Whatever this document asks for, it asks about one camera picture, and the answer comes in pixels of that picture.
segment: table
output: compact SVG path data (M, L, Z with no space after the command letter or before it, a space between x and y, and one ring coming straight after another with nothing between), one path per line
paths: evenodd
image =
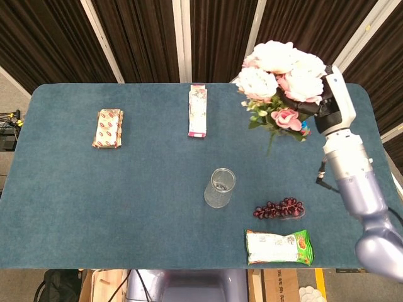
M325 138L313 119L306 142L276 137L267 157L269 134L247 129L235 85L207 89L200 139L187 136L189 84L40 86L0 200L0 268L248 268L247 228L307 229L314 267L359 267L361 225L338 194L315 184ZM348 89L357 111L351 129L374 159L388 204L399 209L368 95L356 84ZM125 112L118 149L91 146L101 108ZM203 191L218 167L234 171L237 183L229 205L215 210ZM286 196L305 203L302 219L253 217L255 206Z

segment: backpack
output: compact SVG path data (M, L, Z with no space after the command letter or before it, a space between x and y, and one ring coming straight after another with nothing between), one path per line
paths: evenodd
M45 272L33 302L78 302L80 291L81 272L77 269L50 269Z

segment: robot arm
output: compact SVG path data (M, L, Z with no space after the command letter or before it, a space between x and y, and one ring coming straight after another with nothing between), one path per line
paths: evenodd
M363 225L355 247L357 258L368 271L403 282L403 238L390 222L372 160L360 136L350 132L356 112L343 76L336 66L328 66L326 72L315 123L326 137L324 153L344 206Z

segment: cardboard box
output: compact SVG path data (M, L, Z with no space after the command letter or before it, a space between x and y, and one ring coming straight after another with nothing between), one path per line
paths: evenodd
M296 269L248 270L249 302L300 302Z

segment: snack bag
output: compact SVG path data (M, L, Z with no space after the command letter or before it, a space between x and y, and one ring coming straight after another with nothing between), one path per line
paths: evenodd
M281 236L246 230L248 264L262 262L300 262L310 266L314 251L307 230Z

